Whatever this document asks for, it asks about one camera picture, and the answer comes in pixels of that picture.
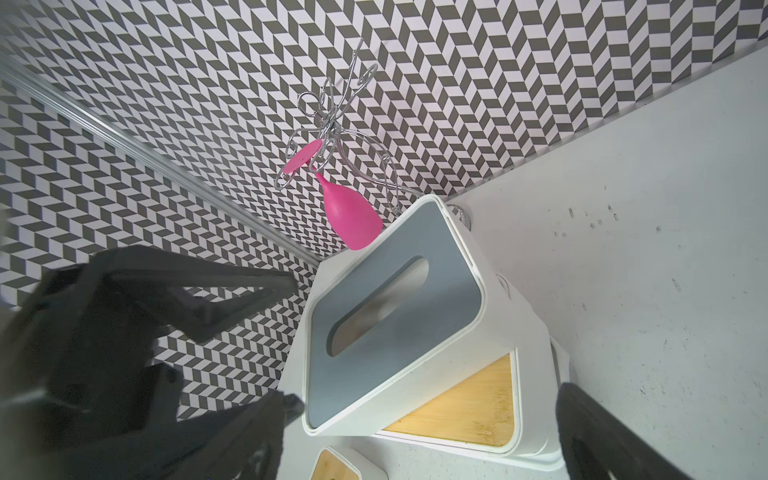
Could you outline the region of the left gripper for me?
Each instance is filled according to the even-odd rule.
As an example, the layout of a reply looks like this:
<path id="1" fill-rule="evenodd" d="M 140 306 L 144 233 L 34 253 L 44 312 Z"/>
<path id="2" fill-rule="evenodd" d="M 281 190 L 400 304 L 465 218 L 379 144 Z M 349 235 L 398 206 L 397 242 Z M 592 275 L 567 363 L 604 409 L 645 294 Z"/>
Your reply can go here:
<path id="1" fill-rule="evenodd" d="M 290 272 L 134 245 L 52 271 L 1 333 L 1 443 L 76 447 L 177 419 L 183 376 L 154 364 L 170 325 L 206 342 L 298 293 Z"/>

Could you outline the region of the bamboo lid box back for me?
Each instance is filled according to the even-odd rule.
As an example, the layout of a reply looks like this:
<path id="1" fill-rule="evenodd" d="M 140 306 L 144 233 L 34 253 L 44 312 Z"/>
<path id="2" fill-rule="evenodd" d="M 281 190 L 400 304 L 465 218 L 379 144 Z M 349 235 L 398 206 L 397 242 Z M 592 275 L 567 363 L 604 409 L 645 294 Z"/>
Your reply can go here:
<path id="1" fill-rule="evenodd" d="M 544 399 L 522 390 L 522 353 L 496 348 L 478 358 L 480 370 L 373 437 L 535 471 L 562 468 L 557 422 L 539 409 L 553 407 L 575 375 L 569 353 L 554 338 L 549 345 L 547 369 L 528 375 Z"/>

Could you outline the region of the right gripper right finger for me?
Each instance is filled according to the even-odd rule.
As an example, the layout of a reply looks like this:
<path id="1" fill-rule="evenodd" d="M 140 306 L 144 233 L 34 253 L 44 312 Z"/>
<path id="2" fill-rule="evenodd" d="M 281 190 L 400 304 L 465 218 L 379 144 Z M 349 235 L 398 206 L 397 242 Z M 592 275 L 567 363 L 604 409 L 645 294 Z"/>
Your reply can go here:
<path id="1" fill-rule="evenodd" d="M 555 414 L 572 479 L 688 477 L 574 383 L 560 386 Z"/>

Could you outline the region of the bamboo lid box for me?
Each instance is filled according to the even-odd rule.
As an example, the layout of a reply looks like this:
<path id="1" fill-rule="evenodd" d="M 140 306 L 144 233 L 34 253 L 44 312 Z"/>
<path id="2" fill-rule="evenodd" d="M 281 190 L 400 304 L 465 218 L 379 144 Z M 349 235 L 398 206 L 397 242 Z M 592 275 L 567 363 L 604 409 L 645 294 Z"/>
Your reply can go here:
<path id="1" fill-rule="evenodd" d="M 539 409 L 553 407 L 575 375 L 569 353 L 554 338 L 549 345 L 547 369 L 528 375 L 544 399 L 522 390 L 522 353 L 496 348 L 478 358 L 480 370 L 373 437 L 535 471 L 562 468 L 557 422 Z"/>
<path id="2" fill-rule="evenodd" d="M 326 445 L 318 454 L 311 479 L 388 480 L 388 475 L 354 449 Z"/>

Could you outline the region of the pink plastic goblet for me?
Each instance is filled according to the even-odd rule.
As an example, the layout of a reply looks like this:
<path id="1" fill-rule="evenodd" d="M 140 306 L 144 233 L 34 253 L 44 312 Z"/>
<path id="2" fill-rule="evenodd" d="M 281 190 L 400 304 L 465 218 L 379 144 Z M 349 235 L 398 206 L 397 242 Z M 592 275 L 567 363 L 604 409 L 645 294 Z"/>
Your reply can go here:
<path id="1" fill-rule="evenodd" d="M 293 175 L 309 165 L 324 146 L 321 139 L 313 140 L 301 149 L 294 141 L 287 147 L 288 161 L 284 174 Z M 342 242 L 353 251 L 370 245 L 383 231 L 383 220 L 372 205 L 356 190 L 328 181 L 321 173 L 315 173 L 323 193 L 326 217 Z"/>

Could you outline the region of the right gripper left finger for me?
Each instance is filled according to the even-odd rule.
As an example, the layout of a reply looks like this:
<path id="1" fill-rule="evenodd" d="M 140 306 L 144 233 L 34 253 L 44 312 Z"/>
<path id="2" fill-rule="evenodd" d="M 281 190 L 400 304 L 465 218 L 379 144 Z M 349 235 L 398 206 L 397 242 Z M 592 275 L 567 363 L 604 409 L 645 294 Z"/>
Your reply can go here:
<path id="1" fill-rule="evenodd" d="M 284 430 L 305 405 L 272 391 L 258 401 L 72 449 L 63 479 L 274 479 Z"/>

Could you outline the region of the grey lid box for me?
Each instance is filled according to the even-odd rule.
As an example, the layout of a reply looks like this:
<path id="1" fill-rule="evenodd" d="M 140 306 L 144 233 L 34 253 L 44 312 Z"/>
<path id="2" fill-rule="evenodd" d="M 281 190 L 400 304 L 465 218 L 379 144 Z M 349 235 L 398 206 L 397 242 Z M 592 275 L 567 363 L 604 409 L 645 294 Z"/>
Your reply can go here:
<path id="1" fill-rule="evenodd" d="M 309 435 L 376 434 L 505 355 L 516 363 L 513 449 L 537 451 L 555 426 L 546 325 L 435 195 L 342 268 L 303 322 Z"/>

